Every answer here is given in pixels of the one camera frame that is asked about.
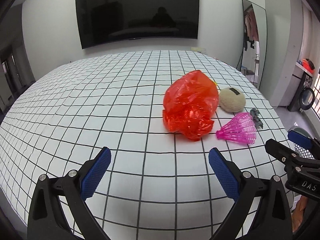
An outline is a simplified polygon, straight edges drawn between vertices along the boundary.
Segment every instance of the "clothes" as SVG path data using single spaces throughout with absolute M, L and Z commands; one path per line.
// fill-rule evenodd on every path
M 251 41 L 259 41 L 257 21 L 253 9 L 250 9 L 244 17 L 248 37 Z
M 250 41 L 250 48 L 254 49 L 254 41 Z
M 249 41 L 249 37 L 248 37 L 248 32 L 247 32 L 247 26 L 244 26 L 244 39 L 243 39 L 243 47 L 244 50 L 247 51 L 248 49 L 248 41 Z

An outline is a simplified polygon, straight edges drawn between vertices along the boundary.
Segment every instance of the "flat screen tv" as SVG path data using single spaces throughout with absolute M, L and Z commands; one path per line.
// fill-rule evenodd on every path
M 197 39 L 199 0 L 76 0 L 82 48 L 148 37 Z

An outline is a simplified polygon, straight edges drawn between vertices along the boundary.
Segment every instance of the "wall outlet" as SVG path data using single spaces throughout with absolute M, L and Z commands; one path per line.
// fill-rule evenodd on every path
M 205 48 L 191 47 L 191 50 L 207 55 L 207 50 Z

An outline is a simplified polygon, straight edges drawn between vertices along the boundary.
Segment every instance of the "white wall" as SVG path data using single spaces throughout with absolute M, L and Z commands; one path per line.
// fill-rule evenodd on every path
M 265 0 L 268 43 L 260 92 L 279 106 L 299 57 L 303 16 L 301 0 Z
M 302 12 L 303 12 L 303 36 L 302 36 L 302 45 L 299 59 L 303 60 L 304 58 L 309 58 L 310 47 L 312 42 L 312 15 L 311 11 L 302 3 Z
M 10 46 L 21 34 L 21 6 L 11 8 L 0 24 L 0 50 Z
M 265 7 L 265 0 L 250 0 Z M 207 54 L 235 66 L 242 52 L 242 0 L 200 0 L 198 40 L 142 39 L 81 49 L 75 0 L 26 0 L 23 37 L 32 72 L 38 80 L 54 68 L 82 58 L 152 49 L 206 48 Z

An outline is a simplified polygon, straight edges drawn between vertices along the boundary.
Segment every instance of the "metal screw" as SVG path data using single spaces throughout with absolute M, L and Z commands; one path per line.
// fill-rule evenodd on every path
M 45 174 L 40 175 L 39 180 L 44 181 L 47 176 Z
M 273 179 L 274 179 L 275 181 L 280 181 L 280 180 L 281 180 L 278 175 L 273 176 Z
M 244 172 L 242 173 L 242 175 L 243 175 L 245 178 L 250 178 L 250 177 L 251 177 L 251 173 L 248 172 L 248 171 L 244 171 Z
M 75 170 L 69 171 L 68 175 L 69 175 L 70 177 L 74 177 L 74 176 L 77 175 L 77 171 L 75 171 Z

